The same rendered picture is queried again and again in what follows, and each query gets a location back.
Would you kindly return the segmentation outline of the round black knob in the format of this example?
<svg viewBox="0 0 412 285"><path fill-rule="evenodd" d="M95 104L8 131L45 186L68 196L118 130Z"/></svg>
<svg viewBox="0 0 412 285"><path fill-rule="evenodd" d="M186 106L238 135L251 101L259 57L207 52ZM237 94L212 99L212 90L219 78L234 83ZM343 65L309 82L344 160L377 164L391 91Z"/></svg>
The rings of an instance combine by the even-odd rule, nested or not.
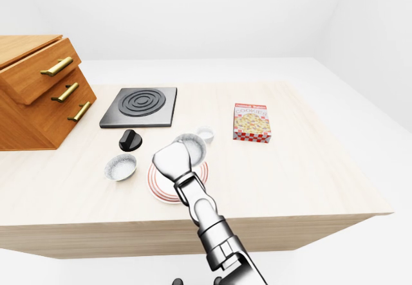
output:
<svg viewBox="0 0 412 285"><path fill-rule="evenodd" d="M125 152L131 152L142 145L142 137L132 129L127 129L119 140L119 147Z"/></svg>

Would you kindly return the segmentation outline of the large wooden drawer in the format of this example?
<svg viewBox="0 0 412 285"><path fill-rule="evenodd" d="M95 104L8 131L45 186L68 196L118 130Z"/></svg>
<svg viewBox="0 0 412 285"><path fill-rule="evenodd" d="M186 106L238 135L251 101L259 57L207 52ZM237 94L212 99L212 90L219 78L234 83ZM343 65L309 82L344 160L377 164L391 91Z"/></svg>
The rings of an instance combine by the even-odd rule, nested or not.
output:
<svg viewBox="0 0 412 285"><path fill-rule="evenodd" d="M66 57L73 62L54 76L42 74ZM80 64L68 38L63 38L0 71L0 88L19 104L29 105Z"/></svg>

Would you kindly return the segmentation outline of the printed cookie box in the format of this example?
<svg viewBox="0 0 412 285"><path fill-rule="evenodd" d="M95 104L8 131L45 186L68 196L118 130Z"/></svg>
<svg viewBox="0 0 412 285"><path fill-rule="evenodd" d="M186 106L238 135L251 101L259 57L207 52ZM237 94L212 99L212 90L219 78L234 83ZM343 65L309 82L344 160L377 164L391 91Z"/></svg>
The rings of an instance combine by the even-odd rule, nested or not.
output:
<svg viewBox="0 0 412 285"><path fill-rule="evenodd" d="M266 106L235 104L233 123L234 140L268 143L271 136L272 133Z"/></svg>

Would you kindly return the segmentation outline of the small white ramekin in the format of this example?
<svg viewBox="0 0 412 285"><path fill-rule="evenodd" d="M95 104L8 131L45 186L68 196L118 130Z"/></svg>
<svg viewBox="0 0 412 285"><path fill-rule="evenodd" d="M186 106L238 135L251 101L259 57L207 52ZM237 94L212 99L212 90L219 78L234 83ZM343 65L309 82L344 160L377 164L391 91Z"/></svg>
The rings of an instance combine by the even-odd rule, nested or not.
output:
<svg viewBox="0 0 412 285"><path fill-rule="evenodd" d="M205 142L212 143L214 139L214 131L209 126L201 126L197 128L196 134Z"/></svg>

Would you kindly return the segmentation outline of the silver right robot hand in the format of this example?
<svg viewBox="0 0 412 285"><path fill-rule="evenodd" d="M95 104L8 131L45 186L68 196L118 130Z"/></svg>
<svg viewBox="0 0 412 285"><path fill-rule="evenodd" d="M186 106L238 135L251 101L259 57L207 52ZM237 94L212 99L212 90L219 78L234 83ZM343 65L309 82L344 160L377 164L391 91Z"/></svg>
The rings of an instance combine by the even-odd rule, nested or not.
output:
<svg viewBox="0 0 412 285"><path fill-rule="evenodd" d="M181 183L194 176L189 152L182 142L173 142L159 150L154 154L152 162L173 183Z"/></svg>

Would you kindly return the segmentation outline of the patterned bowl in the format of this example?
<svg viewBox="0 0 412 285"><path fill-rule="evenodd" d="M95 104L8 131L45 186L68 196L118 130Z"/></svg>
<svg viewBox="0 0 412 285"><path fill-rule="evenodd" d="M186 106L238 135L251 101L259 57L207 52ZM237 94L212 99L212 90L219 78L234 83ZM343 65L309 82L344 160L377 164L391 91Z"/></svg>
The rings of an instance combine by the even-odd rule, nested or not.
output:
<svg viewBox="0 0 412 285"><path fill-rule="evenodd" d="M181 142L185 145L191 159L192 167L199 165L204 160L207 148L205 142L197 134L181 134L174 139L174 142Z"/></svg>
<svg viewBox="0 0 412 285"><path fill-rule="evenodd" d="M106 164L104 174L112 181L123 181L132 176L135 170L136 158L130 154L120 154Z"/></svg>

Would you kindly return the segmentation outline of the wooden cabinet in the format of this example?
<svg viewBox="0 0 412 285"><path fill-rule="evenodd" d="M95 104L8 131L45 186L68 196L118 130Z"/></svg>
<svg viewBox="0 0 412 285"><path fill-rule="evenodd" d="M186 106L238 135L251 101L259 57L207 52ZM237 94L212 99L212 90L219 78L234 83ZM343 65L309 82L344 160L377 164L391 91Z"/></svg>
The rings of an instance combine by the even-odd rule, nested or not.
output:
<svg viewBox="0 0 412 285"><path fill-rule="evenodd" d="M0 35L0 71L63 38L61 35ZM57 149L24 113L23 107L29 105L17 103L0 88L0 151Z"/></svg>

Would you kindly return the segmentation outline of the flat dark stove plate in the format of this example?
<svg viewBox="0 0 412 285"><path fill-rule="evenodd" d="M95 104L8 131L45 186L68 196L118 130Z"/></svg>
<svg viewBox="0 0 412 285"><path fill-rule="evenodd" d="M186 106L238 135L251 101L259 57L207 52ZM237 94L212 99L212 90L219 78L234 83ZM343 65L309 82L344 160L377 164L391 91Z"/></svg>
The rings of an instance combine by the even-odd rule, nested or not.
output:
<svg viewBox="0 0 412 285"><path fill-rule="evenodd" d="M102 117L101 128L170 127L176 87L122 88Z"/></svg>

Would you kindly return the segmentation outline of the plate with red rings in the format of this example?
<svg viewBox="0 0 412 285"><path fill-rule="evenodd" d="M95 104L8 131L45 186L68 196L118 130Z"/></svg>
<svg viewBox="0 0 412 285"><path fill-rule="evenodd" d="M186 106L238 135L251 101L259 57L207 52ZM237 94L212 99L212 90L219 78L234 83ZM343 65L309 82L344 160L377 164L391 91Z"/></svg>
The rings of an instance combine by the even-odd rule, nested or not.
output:
<svg viewBox="0 0 412 285"><path fill-rule="evenodd" d="M203 184L207 182L209 178L209 166L206 161L193 168L193 171L197 173ZM171 204L180 203L180 199L173 187L173 183L160 174L153 163L150 164L147 171L147 184L152 195L158 200Z"/></svg>

